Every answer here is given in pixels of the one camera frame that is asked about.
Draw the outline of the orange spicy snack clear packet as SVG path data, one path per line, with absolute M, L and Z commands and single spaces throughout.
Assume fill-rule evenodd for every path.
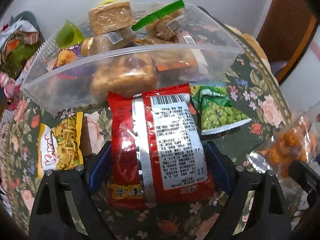
M 318 154 L 319 132 L 311 116 L 305 113 L 253 150 L 248 161 L 259 173 L 275 172 L 285 193 L 299 195 L 302 189 L 289 177 L 289 166 L 295 160 L 308 164 Z

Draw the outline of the yellow noodle snack packet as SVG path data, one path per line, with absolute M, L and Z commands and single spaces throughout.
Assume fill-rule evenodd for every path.
M 84 114 L 78 112 L 51 128 L 40 124 L 37 142 L 37 177 L 47 170 L 72 170 L 84 163 L 80 150 Z

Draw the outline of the green peas packet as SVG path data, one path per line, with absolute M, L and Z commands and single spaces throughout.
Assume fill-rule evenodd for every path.
M 226 87 L 195 85 L 190 91 L 194 108 L 200 116 L 202 135 L 222 133 L 252 121 L 232 106 Z

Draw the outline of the red white snack packet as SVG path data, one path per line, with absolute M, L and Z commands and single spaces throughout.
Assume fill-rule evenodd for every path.
M 126 98 L 108 95 L 112 113 L 108 201 L 117 208 L 198 202 L 214 193 L 185 83 Z

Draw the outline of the green jelly cup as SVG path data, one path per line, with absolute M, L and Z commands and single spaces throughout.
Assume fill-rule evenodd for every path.
M 66 49 L 75 44 L 82 43 L 85 35 L 71 21 L 67 20 L 56 35 L 56 44 L 60 49 Z

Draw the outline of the clear bag with green clip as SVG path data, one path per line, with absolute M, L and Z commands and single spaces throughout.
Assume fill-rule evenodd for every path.
M 177 35 L 186 23 L 185 3 L 176 0 L 141 18 L 131 27 L 133 31 L 145 30 L 146 37 L 137 39 L 140 45 L 178 43 Z

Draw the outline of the nut brittle cake packet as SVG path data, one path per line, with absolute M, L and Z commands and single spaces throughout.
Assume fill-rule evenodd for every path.
M 148 53 L 133 53 L 113 58 L 110 63 L 97 66 L 90 93 L 97 101 L 104 101 L 109 92 L 131 97 L 157 87 L 155 63 Z

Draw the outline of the blue round biscuit packet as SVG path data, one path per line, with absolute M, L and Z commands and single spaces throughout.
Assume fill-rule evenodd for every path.
M 62 67 L 66 64 L 72 63 L 79 59 L 83 59 L 85 56 L 81 55 L 82 43 L 75 44 L 59 52 L 53 69 Z M 78 77 L 89 76 L 85 69 L 80 67 L 64 70 L 63 72 L 56 74 L 58 80 L 75 80 Z

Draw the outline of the gold edged cracker packet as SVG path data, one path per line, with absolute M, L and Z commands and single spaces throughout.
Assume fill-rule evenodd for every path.
M 126 47 L 134 42 L 136 34 L 131 28 L 112 31 L 109 33 L 86 38 L 81 45 L 81 56 L 92 56 L 107 51 L 117 50 Z

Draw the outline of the beige cake packet with barcode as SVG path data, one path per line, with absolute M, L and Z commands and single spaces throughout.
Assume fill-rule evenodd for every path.
M 95 35 L 125 29 L 136 23 L 129 1 L 100 5 L 88 12 L 88 18 Z

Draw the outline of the white sliding door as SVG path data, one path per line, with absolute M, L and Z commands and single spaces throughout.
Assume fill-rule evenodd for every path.
M 280 91 L 287 101 L 289 109 L 307 111 L 319 102 L 319 29 L 305 54 L 280 85 Z

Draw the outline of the floral green bedspread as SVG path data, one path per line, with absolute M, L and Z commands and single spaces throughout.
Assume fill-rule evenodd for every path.
M 240 44 L 243 53 L 235 58 L 220 81 L 187 84 L 190 87 L 226 87 L 232 106 L 245 113 L 252 121 L 222 133 L 202 135 L 200 116 L 194 108 L 191 92 L 189 111 L 197 126 L 202 146 L 212 141 L 235 165 L 243 165 L 247 169 L 248 155 L 288 125 L 292 118 L 277 81 L 255 49 L 242 35 L 230 29 L 228 31 Z M 84 117 L 80 150 L 83 165 L 88 165 L 106 142 L 111 143 L 112 113 L 108 97 L 105 102 L 68 108 L 55 115 L 45 111 L 23 93 L 18 100 L 14 119 L 8 124 L 8 137 L 3 141 L 5 150 L 1 153 L 1 185 L 9 204 L 6 213 L 18 233 L 7 232 L 7 224 L 1 222 L 1 239 L 30 239 L 31 212 L 42 180 L 37 177 L 40 124 L 54 128 L 63 120 L 82 112 Z M 210 197 L 198 202 L 120 209 L 108 201 L 110 179 L 111 166 L 101 188 L 93 194 L 93 200 L 111 230 L 111 239 L 206 239 L 227 200 L 227 194 L 215 186 Z

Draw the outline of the pink plush toy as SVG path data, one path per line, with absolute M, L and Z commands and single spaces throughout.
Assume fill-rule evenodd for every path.
M 16 86 L 16 81 L 7 73 L 0 73 L 0 84 L 7 99 L 12 99 L 18 94 L 19 88 Z

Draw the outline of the brown wooden wardrobe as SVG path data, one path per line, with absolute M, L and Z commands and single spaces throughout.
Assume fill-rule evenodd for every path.
M 257 41 L 279 84 L 289 77 L 302 59 L 317 25 L 305 0 L 272 0 Z

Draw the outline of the pile of clothes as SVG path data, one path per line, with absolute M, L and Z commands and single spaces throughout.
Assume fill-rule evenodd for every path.
M 11 17 L 1 26 L 1 72 L 17 79 L 44 38 L 31 11 Z

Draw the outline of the clear plastic storage box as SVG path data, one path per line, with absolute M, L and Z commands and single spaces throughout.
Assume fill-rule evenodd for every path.
M 130 97 L 183 83 L 220 81 L 243 49 L 220 22 L 199 7 L 132 5 L 134 29 L 94 37 L 61 50 L 55 35 L 37 53 L 22 93 L 52 115 L 105 102 L 109 92 Z

